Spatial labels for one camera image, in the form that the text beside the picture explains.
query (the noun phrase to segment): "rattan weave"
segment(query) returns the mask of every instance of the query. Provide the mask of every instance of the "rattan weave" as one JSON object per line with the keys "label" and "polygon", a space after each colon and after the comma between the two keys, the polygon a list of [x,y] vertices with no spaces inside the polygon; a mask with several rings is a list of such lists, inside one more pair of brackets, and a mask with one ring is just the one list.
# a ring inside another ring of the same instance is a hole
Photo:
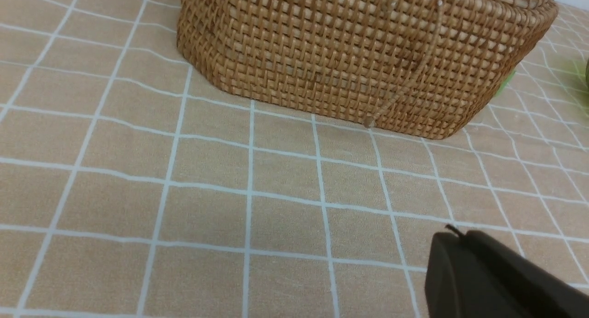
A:
{"label": "rattan weave", "polygon": [[557,14],[554,0],[181,0],[177,46],[225,92],[442,139]]}

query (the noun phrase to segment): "wicker basket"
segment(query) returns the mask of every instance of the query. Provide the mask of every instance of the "wicker basket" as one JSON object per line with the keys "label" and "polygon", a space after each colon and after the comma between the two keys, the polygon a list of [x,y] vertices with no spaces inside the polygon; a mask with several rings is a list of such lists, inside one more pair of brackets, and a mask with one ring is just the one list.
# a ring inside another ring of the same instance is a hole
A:
{"label": "wicker basket", "polygon": [[225,92],[430,139],[466,125],[554,0],[182,0],[177,46]]}

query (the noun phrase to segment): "black object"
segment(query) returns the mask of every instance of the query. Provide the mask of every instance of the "black object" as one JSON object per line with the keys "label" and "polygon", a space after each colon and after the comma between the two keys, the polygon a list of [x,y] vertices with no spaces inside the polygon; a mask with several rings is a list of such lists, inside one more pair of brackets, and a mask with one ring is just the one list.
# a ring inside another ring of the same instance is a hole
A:
{"label": "black object", "polygon": [[433,235],[425,278],[430,318],[589,318],[589,297],[488,236]]}

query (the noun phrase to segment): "fabric surface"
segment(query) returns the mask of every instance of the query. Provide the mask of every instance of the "fabric surface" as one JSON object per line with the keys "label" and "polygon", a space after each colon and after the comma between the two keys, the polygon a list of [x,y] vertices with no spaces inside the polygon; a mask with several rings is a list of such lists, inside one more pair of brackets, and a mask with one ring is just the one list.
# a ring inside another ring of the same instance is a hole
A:
{"label": "fabric surface", "polygon": [[219,92],[179,0],[0,0],[0,317],[427,317],[431,236],[589,280],[589,12],[456,135]]}

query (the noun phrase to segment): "white grid line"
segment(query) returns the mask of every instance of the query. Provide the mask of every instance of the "white grid line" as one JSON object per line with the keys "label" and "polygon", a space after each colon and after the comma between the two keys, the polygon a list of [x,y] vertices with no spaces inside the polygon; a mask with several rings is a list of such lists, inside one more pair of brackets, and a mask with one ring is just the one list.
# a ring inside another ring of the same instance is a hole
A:
{"label": "white grid line", "polygon": [[141,293],[139,295],[139,301],[137,303],[137,316],[143,316],[145,311],[145,302],[147,301],[147,292],[149,291],[149,284],[151,280],[151,273],[153,272],[153,263],[156,259],[156,241],[160,238],[160,230],[162,229],[162,222],[164,220],[164,211],[166,209],[166,202],[168,199],[168,193],[170,191],[170,183],[172,179],[172,172],[174,171],[174,163],[176,160],[176,153],[178,151],[179,134],[182,131],[182,125],[184,122],[185,109],[187,94],[190,87],[190,77],[192,77],[192,68],[189,68],[186,74],[186,81],[184,87],[184,93],[182,102],[180,104],[180,111],[178,114],[178,120],[176,121],[176,131],[174,134],[174,140],[172,143],[172,149],[170,152],[170,159],[168,160],[168,169],[166,171],[166,180],[164,181],[164,188],[162,189],[162,196],[160,198],[160,206],[158,207],[156,216],[156,225],[153,230],[151,237],[152,243],[150,244],[149,255],[147,262],[145,263],[145,274],[143,275],[143,285],[141,286]]}
{"label": "white grid line", "polygon": [[246,194],[246,243],[243,255],[242,318],[248,318],[250,298],[250,256],[252,240],[252,199],[254,186],[254,121],[256,101],[250,101],[250,137],[248,141],[248,192]]}
{"label": "white grid line", "polygon": [[[248,108],[245,108],[245,107],[242,107],[242,106],[237,106],[237,105],[227,104],[227,103],[223,103],[223,102],[218,102],[218,101],[215,101],[215,100],[210,100],[208,98],[194,97],[194,96],[190,96],[190,95],[188,96],[188,98],[193,99],[193,100],[202,100],[204,102],[209,102],[211,104],[218,104],[218,105],[222,105],[222,106],[227,106],[229,108],[235,108],[235,109],[241,109],[241,110],[248,110]],[[45,109],[38,109],[38,108],[30,108],[30,107],[27,107],[27,106],[17,106],[17,105],[7,106],[6,104],[0,104],[0,108],[2,108],[2,107],[10,108],[10,109],[13,109],[13,110],[21,110],[21,111],[34,112],[34,113],[47,114],[47,115],[57,115],[57,116],[67,116],[67,117],[79,117],[79,118],[82,118],[82,119],[92,119],[92,116],[91,115],[85,115],[85,114],[82,114],[82,113],[61,112],[61,111],[45,110]],[[309,122],[309,123],[311,123],[311,121],[310,120],[307,120],[307,119],[293,117],[293,116],[288,116],[288,115],[281,115],[279,113],[273,113],[273,112],[262,111],[262,110],[256,110],[255,112],[256,113],[260,113],[260,114],[264,114],[264,115],[270,115],[270,116],[280,117],[280,118],[283,118],[283,119],[292,119],[292,120],[296,120],[296,121],[303,121],[303,122]],[[99,117],[99,120],[112,121],[112,122],[118,123],[120,125],[125,125],[126,127],[130,127],[132,129],[136,129],[138,131],[145,131],[145,132],[150,132],[150,133],[154,133],[154,134],[158,134],[158,135],[164,135],[164,136],[171,136],[171,137],[174,136],[174,133],[171,133],[171,132],[160,131],[158,129],[153,129],[153,128],[150,128],[150,127],[143,127],[143,126],[133,125],[132,123],[129,123],[129,122],[124,121],[124,120],[117,119],[115,117],[100,116]],[[327,126],[327,127],[335,127],[335,128],[338,128],[338,129],[344,129],[344,130],[347,130],[347,131],[366,132],[366,131],[364,131],[362,129],[334,125],[332,123],[323,122],[323,121],[317,121],[317,124],[318,125],[322,125],[322,126]],[[496,128],[496,127],[491,127],[491,126],[488,126],[488,125],[473,125],[473,124],[470,124],[469,127],[488,127],[488,128],[494,129],[495,131],[502,131],[502,132],[505,132],[505,133],[512,133],[514,135],[519,135],[519,134],[514,133],[514,132],[505,131],[504,129]],[[377,133],[377,132],[375,132],[374,135],[383,136],[383,137],[387,137],[387,138],[408,140],[408,141],[411,141],[411,142],[421,142],[420,140],[415,139],[415,138],[410,138],[410,137],[405,137],[405,136],[398,136],[398,135],[389,134],[389,133]],[[180,137],[181,138],[200,138],[200,139],[203,139],[203,140],[214,140],[215,142],[224,143],[224,144],[233,145],[233,146],[239,146],[239,147],[242,147],[242,148],[246,148],[247,147],[244,144],[240,144],[240,143],[229,141],[229,140],[217,139],[217,138],[213,138],[213,137],[210,137],[210,136],[192,135],[192,134],[181,134]],[[530,138],[534,138],[534,139],[538,139],[538,140],[543,140],[545,142],[547,142],[547,141],[550,142],[549,140],[543,139],[543,138],[540,138],[540,137],[534,137],[534,136],[529,136],[529,137]],[[555,142],[555,143],[558,143],[558,144],[561,144],[561,145],[565,145],[562,142]],[[467,150],[467,149],[464,149],[464,148],[459,148],[459,147],[456,147],[456,146],[446,145],[446,144],[443,144],[443,143],[428,142],[427,144],[429,146],[439,146],[439,147],[442,147],[442,148],[449,148],[449,149],[454,149],[454,150],[462,150],[462,151],[466,151],[466,152],[471,152],[472,151],[472,150]],[[287,151],[281,151],[281,150],[271,150],[271,149],[267,149],[267,148],[256,148],[256,147],[254,147],[254,148],[256,150],[263,150],[263,151],[267,151],[267,152],[273,152],[273,153],[276,153],[276,154],[283,154],[283,155],[290,155],[290,156],[296,156],[296,157],[301,157],[301,158],[315,159],[314,156],[305,155],[305,154],[298,154],[298,153],[295,153],[295,152],[287,152]],[[499,159],[503,159],[503,160],[507,160],[507,161],[518,161],[518,159],[517,158],[514,158],[514,157],[507,157],[507,156],[497,155],[497,154],[493,154],[493,153],[490,153],[490,152],[482,152],[482,151],[479,151],[479,153],[482,154],[482,155],[493,156],[493,157],[496,157],[496,158],[499,158]],[[354,165],[356,167],[361,167],[361,168],[374,168],[371,165],[366,165],[366,164],[361,164],[361,163],[353,163],[353,162],[346,162],[346,161],[339,161],[339,162],[341,162],[341,163],[347,163],[349,165]],[[557,166],[557,165],[543,164],[543,163],[530,162],[530,161],[521,161],[521,162],[526,163],[528,165],[534,165],[534,166],[539,166],[539,167],[563,169],[562,167]],[[564,171],[571,172],[571,173],[580,173],[580,174],[583,174],[583,175],[589,175],[589,173],[587,173],[587,172],[579,171],[579,170],[576,170],[576,169],[564,168],[563,170]],[[416,176],[427,177],[427,175],[418,175],[418,174],[415,174],[415,175]]]}
{"label": "white grid line", "polygon": [[[77,0],[72,1],[72,5],[71,5],[72,8],[75,6],[76,1]],[[139,10],[139,14],[137,15],[137,18],[135,19],[136,23],[138,23],[139,20],[141,19],[141,15],[143,14],[143,11],[145,10],[146,4],[147,4],[147,2],[144,1],[140,10]],[[61,26],[63,26],[65,24],[70,13],[71,13],[71,11],[66,13],[66,15],[62,21],[63,24],[61,24]],[[134,24],[133,28],[131,29],[131,32],[129,33],[129,37],[127,38],[127,42],[125,44],[126,47],[128,47],[129,44],[131,43],[131,40],[133,39],[133,34],[135,33],[136,29],[137,29],[137,25]],[[74,167],[69,175],[68,182],[65,185],[64,191],[61,195],[61,198],[59,199],[59,204],[58,204],[58,206],[55,210],[55,214],[53,215],[53,218],[51,220],[50,230],[47,232],[46,236],[43,239],[39,253],[35,259],[35,263],[33,265],[31,274],[29,275],[29,278],[27,280],[27,284],[24,288],[23,293],[21,294],[19,301],[18,301],[17,312],[15,314],[16,318],[20,318],[21,311],[24,309],[25,305],[27,304],[27,299],[28,299],[29,295],[31,294],[31,290],[32,290],[32,287],[35,283],[36,276],[39,273],[40,266],[43,263],[45,255],[47,253],[47,250],[49,249],[51,238],[53,236],[52,232],[55,230],[55,228],[57,228],[57,223],[59,222],[59,217],[61,217],[61,212],[63,212],[65,202],[67,201],[71,187],[74,184],[76,174],[78,173],[78,170],[80,169],[80,165],[82,164],[82,159],[84,158],[84,154],[86,153],[86,149],[88,148],[88,144],[90,143],[90,138],[92,137],[92,133],[94,132],[94,128],[96,127],[96,124],[98,122],[98,117],[100,115],[100,112],[101,112],[104,104],[105,104],[106,98],[109,95],[110,89],[112,87],[112,83],[114,82],[114,78],[116,77],[116,74],[118,72],[118,69],[119,69],[121,63],[122,63],[125,53],[126,53],[126,49],[123,49],[121,54],[119,55],[118,60],[116,61],[115,68],[111,73],[111,77],[109,79],[109,82],[107,83],[107,87],[105,88],[103,95],[101,96],[100,102],[96,108],[96,111],[94,113],[94,117],[93,117],[92,122],[90,123],[90,126],[88,128],[88,131],[86,133],[86,137],[84,138],[84,142],[82,143],[82,147],[80,148],[80,152],[78,154],[78,157],[76,158]]]}
{"label": "white grid line", "polygon": [[401,261],[401,266],[403,267],[403,272],[404,272],[405,280],[407,282],[407,287],[410,291],[411,305],[413,306],[413,310],[415,312],[415,317],[421,318],[421,312],[419,311],[419,306],[417,305],[417,295],[415,294],[415,287],[413,285],[413,280],[411,280],[409,270],[407,269],[408,264],[407,264],[407,259],[404,255],[403,245],[401,243],[399,226],[397,225],[396,218],[393,215],[393,205],[391,203],[391,196],[389,196],[389,188],[387,187],[387,182],[385,181],[385,175],[382,170],[381,153],[378,150],[378,145],[376,144],[376,139],[374,137],[374,133],[372,130],[370,131],[370,140],[372,141],[372,147],[373,147],[374,153],[376,155],[376,164],[379,167],[378,176],[381,180],[382,191],[385,194],[385,202],[387,203],[387,211],[389,212],[389,215],[391,218],[391,227],[393,230],[393,235],[395,236],[395,243],[397,245],[397,251],[399,252],[399,258]]}
{"label": "white grid line", "polygon": [[326,198],[325,198],[325,185],[323,182],[323,170],[321,167],[321,145],[319,143],[319,135],[317,132],[317,123],[315,121],[315,115],[311,115],[312,128],[313,128],[313,139],[315,140],[315,154],[317,159],[317,177],[319,183],[319,197],[321,203],[321,215],[323,216],[323,228],[325,231],[325,248],[326,255],[328,257],[328,270],[329,270],[329,283],[331,285],[330,290],[332,293],[333,303],[333,317],[339,318],[339,298],[337,295],[337,284],[335,279],[335,267],[333,266],[332,257],[332,241],[331,241],[331,230],[329,229],[329,218],[326,209]]}

